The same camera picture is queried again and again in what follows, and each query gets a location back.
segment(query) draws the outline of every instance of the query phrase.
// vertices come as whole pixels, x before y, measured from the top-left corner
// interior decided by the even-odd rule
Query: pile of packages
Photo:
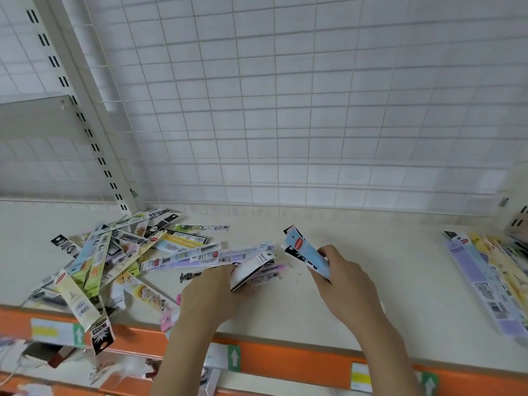
[[[183,282],[200,275],[197,267],[233,264],[231,290],[236,290],[245,283],[277,279],[289,267],[274,262],[271,242],[223,249],[200,232],[225,232],[227,225],[181,225],[177,219],[177,214],[156,208],[117,222],[101,222],[88,233],[56,236],[51,242],[73,260],[41,281],[29,300],[73,313],[89,332],[98,355],[115,340],[110,319],[127,308],[125,292],[159,313],[163,332],[178,318],[181,295],[171,300],[143,283],[141,275],[147,271],[178,268],[176,278]]]
[[[500,332],[528,338],[528,246],[510,236],[445,232],[447,246]]]

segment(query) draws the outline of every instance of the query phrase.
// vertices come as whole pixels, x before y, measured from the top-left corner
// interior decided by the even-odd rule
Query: person's right hand
[[[334,246],[323,246],[319,254],[330,263],[330,282],[308,269],[321,298],[332,314],[357,337],[386,322],[376,286],[355,262],[347,261]]]

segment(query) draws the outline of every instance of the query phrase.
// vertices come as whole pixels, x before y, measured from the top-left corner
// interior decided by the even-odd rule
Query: white wire grid panel
[[[41,22],[37,11],[25,10],[19,0],[0,0],[0,103],[68,95],[64,113],[83,122],[51,39],[44,32],[35,31],[38,24]],[[25,113],[36,117],[33,110]],[[94,158],[89,141],[83,144],[72,140],[72,136],[6,139],[3,135],[9,126],[1,129],[2,126],[0,117],[2,199],[115,202],[115,191],[104,177],[101,163]],[[28,132],[27,128],[21,129],[21,133]]]
[[[528,138],[528,0],[63,2],[146,202],[488,214]]]

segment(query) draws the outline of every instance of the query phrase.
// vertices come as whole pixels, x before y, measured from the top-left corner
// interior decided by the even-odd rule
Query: green arrow label
[[[438,391],[438,375],[431,372],[422,372],[421,380],[426,396],[436,396]]]
[[[83,326],[81,324],[73,325],[73,342],[75,343],[75,347],[86,346],[84,343],[84,331],[82,327]]]
[[[228,370],[240,372],[240,360],[242,355],[240,353],[240,346],[228,345]]]

